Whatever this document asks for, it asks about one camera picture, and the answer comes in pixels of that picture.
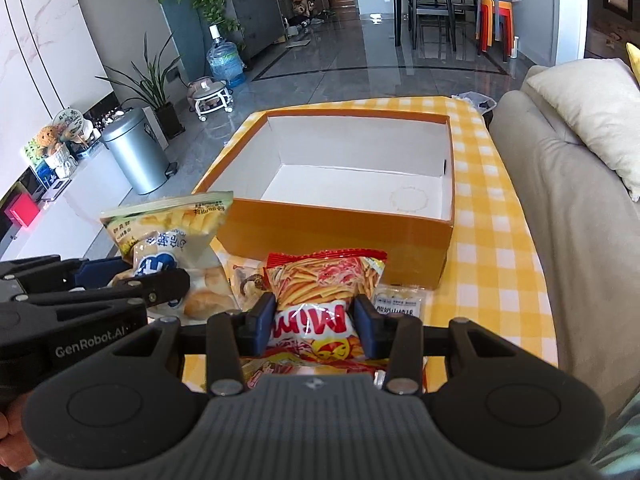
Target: wall outlet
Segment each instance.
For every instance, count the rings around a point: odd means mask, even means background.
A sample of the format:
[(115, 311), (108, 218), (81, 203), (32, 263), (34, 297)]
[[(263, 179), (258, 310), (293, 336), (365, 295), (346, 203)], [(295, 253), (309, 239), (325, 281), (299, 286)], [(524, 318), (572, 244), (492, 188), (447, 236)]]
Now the wall outlet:
[(180, 77), (180, 69), (177, 66), (173, 67), (166, 74), (166, 80), (170, 83), (171, 81), (175, 81)]

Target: orange box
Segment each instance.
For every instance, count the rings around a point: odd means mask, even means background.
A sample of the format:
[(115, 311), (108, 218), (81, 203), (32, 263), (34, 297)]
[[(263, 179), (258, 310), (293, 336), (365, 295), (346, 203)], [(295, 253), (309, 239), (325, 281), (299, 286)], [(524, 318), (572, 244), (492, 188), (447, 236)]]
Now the orange box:
[(454, 222), (447, 116), (352, 108), (269, 110), (194, 192), (232, 190), (230, 253), (388, 253), (385, 283), (436, 288)]

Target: white bottle cap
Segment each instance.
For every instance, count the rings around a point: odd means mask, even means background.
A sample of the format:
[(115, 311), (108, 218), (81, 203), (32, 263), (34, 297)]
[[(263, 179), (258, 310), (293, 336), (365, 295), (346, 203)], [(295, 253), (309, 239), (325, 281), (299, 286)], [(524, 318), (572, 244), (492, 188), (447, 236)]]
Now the white bottle cap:
[(211, 33), (211, 37), (216, 40), (217, 38), (220, 37), (220, 32), (218, 31), (218, 26), (217, 25), (211, 25), (209, 27), (209, 31)]

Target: checkered tablecloth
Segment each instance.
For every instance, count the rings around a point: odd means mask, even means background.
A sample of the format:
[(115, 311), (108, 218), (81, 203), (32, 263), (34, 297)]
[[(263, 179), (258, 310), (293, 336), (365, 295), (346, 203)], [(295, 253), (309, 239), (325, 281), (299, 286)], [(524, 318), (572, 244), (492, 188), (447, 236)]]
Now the checkered tablecloth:
[[(422, 321), (447, 326), (468, 317), (544, 360), (557, 364), (556, 336), (542, 267), (509, 175), (484, 126), (466, 102), (446, 97), (368, 99), (304, 105), (301, 108), (373, 108), (448, 115), (455, 165), (455, 224), (447, 264), (437, 290), (430, 293)], [(216, 164), (261, 115), (242, 124)], [(229, 256), (218, 241), (213, 248), (230, 268), (246, 260)], [(191, 359), (185, 379), (201, 384), (202, 360)], [(430, 358), (431, 391), (446, 380), (441, 358)]]

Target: sofa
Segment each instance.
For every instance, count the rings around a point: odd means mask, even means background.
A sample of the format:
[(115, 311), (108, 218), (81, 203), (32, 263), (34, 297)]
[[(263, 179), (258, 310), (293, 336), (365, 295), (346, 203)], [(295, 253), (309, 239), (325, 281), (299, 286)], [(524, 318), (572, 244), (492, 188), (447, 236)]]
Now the sofa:
[(640, 203), (527, 83), (543, 70), (503, 96), (489, 130), (542, 263), (559, 367), (611, 418), (640, 384)]

